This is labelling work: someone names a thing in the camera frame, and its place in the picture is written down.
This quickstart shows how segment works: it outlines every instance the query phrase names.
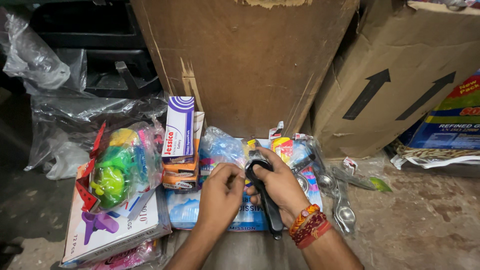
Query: black arrow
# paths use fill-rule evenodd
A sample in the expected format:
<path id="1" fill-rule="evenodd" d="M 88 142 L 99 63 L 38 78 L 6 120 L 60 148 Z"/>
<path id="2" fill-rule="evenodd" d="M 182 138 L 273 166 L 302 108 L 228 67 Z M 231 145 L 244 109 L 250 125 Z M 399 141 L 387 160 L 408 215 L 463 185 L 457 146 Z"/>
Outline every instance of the black arrow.
<path id="1" fill-rule="evenodd" d="M 370 102 L 370 100 L 375 96 L 378 90 L 384 85 L 385 82 L 390 82 L 390 73 L 388 69 L 380 71 L 379 73 L 366 78 L 365 80 L 370 80 L 360 93 L 355 102 L 350 106 L 350 109 L 345 113 L 343 119 L 355 120 L 355 118 L 360 114 L 360 112 L 365 108 L 365 106 Z"/>
<path id="2" fill-rule="evenodd" d="M 412 113 L 418 110 L 421 106 L 423 106 L 428 100 L 430 100 L 433 96 L 435 96 L 440 90 L 442 90 L 445 85 L 452 84 L 453 80 L 455 80 L 455 72 L 450 73 L 449 75 L 442 77 L 436 81 L 434 81 L 434 85 L 428 89 L 428 91 L 423 94 L 415 103 L 412 104 L 408 109 L 406 109 L 400 116 L 395 119 L 397 120 L 405 120 L 407 119 Z"/>

